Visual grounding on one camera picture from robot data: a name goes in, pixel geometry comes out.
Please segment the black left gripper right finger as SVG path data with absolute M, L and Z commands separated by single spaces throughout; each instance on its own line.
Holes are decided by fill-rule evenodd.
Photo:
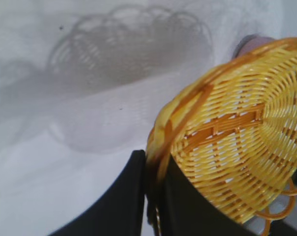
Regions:
M 160 196 L 163 236 L 246 236 L 248 230 L 209 203 L 170 158 Z

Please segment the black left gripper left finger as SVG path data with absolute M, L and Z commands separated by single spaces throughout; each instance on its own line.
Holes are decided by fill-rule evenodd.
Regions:
M 139 236 L 144 208 L 145 152 L 134 150 L 111 187 L 53 236 Z

